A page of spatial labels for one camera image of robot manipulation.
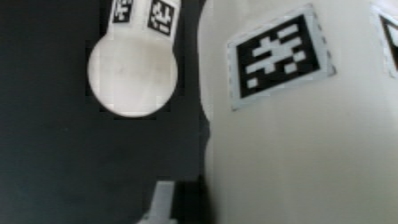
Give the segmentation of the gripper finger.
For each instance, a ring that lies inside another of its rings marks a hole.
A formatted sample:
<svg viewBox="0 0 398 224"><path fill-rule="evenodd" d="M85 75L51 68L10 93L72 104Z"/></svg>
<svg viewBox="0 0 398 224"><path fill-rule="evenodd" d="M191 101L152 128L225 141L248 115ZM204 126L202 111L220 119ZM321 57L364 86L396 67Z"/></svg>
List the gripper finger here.
<svg viewBox="0 0 398 224"><path fill-rule="evenodd" d="M202 178L156 182L149 209L136 224L204 224L206 189Z"/></svg>

